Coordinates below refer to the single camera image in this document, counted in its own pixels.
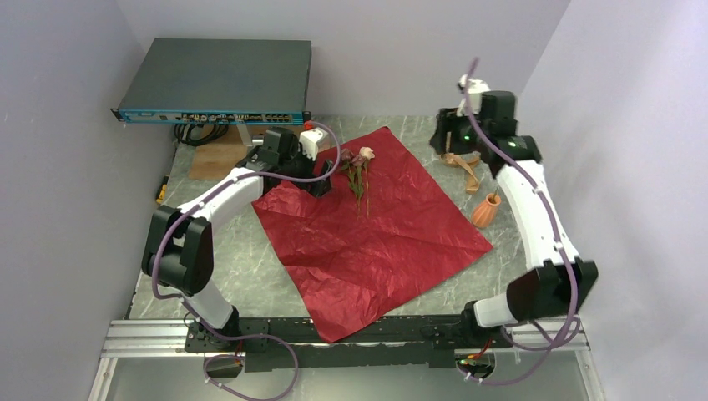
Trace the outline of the maroon paper bouquet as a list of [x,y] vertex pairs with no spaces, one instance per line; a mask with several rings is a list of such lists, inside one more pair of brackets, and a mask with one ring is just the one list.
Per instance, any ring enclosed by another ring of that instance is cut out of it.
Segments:
[[339,173],[322,197],[284,182],[253,205],[328,343],[369,326],[492,248],[390,129],[346,142],[349,150],[362,147],[375,154],[362,200]]

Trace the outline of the tan satin ribbon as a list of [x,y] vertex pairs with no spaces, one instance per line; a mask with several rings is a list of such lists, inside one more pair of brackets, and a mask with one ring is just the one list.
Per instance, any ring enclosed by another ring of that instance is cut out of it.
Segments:
[[446,153],[440,156],[441,161],[448,167],[459,167],[462,168],[467,176],[465,181],[464,190],[467,194],[475,194],[480,187],[480,180],[475,174],[474,168],[481,161],[479,155],[473,155],[470,160],[464,159],[460,155],[455,155],[452,153]]

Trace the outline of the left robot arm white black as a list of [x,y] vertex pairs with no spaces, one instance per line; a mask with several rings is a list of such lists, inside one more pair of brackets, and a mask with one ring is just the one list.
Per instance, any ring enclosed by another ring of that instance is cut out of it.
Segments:
[[242,335],[238,309],[212,278],[215,233],[282,181],[313,196],[324,195],[341,162],[337,155],[316,168],[326,140],[333,140],[335,150],[341,148],[336,134],[322,123],[308,122],[298,135],[270,128],[216,185],[178,207],[161,205],[152,215],[141,264],[152,293],[159,300],[178,300],[218,350],[232,349]]

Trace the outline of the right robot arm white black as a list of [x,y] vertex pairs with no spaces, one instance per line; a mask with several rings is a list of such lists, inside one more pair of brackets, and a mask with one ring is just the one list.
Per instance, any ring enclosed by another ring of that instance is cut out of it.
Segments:
[[462,340],[479,347],[493,328],[546,317],[574,317],[598,278],[565,233],[548,192],[543,156],[531,136],[518,135],[516,97],[502,90],[466,94],[462,111],[441,109],[430,145],[440,155],[477,152],[503,192],[525,252],[526,273],[503,293],[469,305]]

